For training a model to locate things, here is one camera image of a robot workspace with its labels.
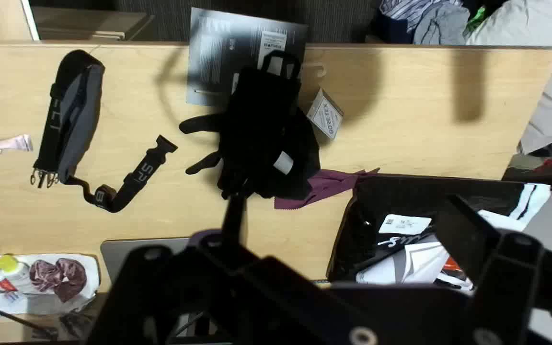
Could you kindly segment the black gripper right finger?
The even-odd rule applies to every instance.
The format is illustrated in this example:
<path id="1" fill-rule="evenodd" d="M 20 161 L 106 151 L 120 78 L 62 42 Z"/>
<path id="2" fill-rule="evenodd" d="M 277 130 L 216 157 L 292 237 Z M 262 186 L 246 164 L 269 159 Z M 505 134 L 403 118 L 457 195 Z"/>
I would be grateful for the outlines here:
<path id="1" fill-rule="evenodd" d="M 545 255 L 540 239 L 524 232 L 495 228 L 459 195 L 444 203 L 436 235 L 474 281 L 476 312 L 530 318 Z"/>

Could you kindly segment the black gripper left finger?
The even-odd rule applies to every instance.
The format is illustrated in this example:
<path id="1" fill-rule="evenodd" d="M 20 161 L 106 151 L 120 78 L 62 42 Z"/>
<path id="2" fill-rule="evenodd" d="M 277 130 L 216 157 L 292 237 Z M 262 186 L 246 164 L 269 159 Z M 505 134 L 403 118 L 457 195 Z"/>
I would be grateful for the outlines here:
<path id="1" fill-rule="evenodd" d="M 242 243 L 248 197 L 229 199 L 223 226 L 196 232 L 189 243 L 187 295 L 193 301 L 269 299 L 296 301 L 304 278 L 277 256 L 258 256 Z"/>

